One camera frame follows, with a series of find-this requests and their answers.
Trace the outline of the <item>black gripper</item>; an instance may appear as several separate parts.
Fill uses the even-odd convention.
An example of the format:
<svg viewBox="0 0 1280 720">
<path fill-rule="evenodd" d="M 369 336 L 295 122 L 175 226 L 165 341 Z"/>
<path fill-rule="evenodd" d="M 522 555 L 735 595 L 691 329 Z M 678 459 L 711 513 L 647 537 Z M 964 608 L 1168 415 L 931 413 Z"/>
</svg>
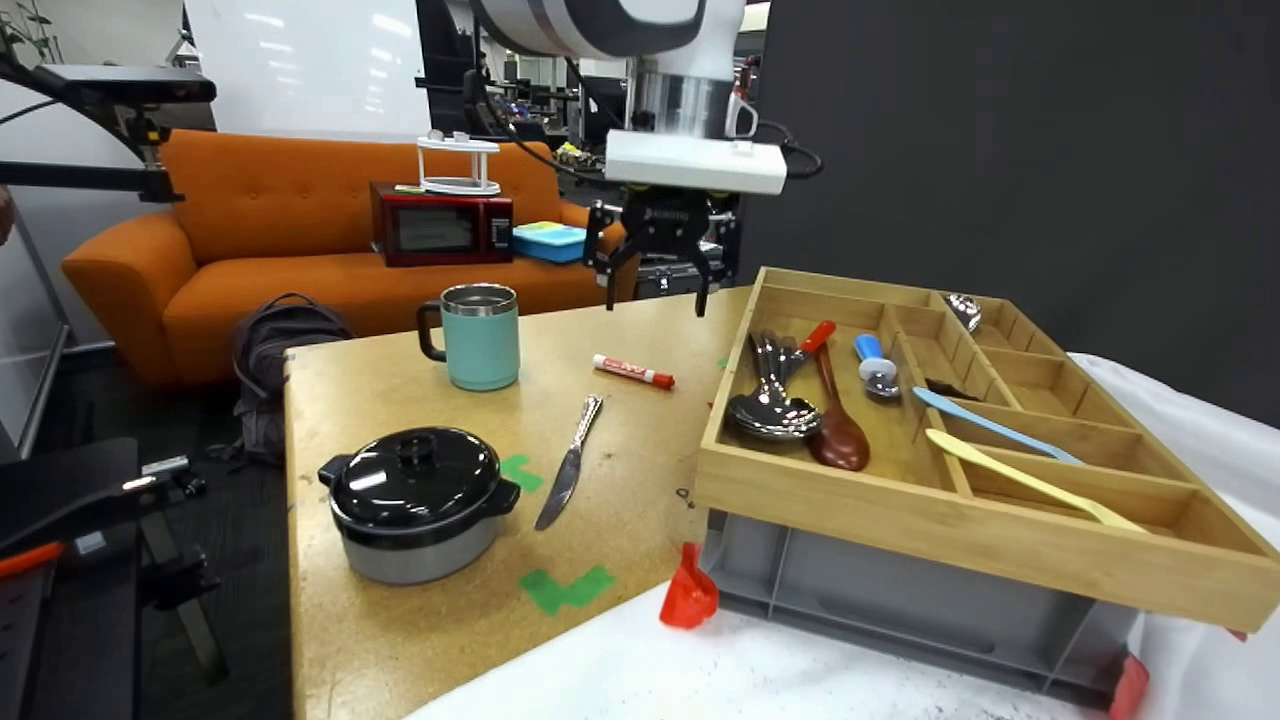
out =
<svg viewBox="0 0 1280 720">
<path fill-rule="evenodd" d="M 584 265 L 603 284 L 603 306 L 621 299 L 621 278 L 640 284 L 646 259 L 680 265 L 691 271 L 698 316 L 708 312 L 708 291 L 740 265 L 740 200 L 733 191 L 691 187 L 627 187 L 621 200 L 588 202 Z"/>
</svg>

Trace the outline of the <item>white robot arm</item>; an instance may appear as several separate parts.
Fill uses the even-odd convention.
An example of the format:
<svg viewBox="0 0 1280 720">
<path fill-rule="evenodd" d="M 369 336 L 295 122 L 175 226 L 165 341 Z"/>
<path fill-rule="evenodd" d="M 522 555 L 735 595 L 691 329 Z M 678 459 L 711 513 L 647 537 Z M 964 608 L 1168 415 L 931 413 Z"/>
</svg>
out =
<svg viewBox="0 0 1280 720">
<path fill-rule="evenodd" d="M 637 257 L 671 257 L 708 303 L 703 236 L 726 221 L 719 200 L 740 194 L 730 101 L 743 0 L 417 0 L 417 10 L 434 101 L 452 84 L 482 94 L 482 41 L 525 55 L 625 61 L 627 119 L 603 135 L 602 162 L 625 200 L 588 209 L 588 265 L 618 299 Z"/>
</svg>

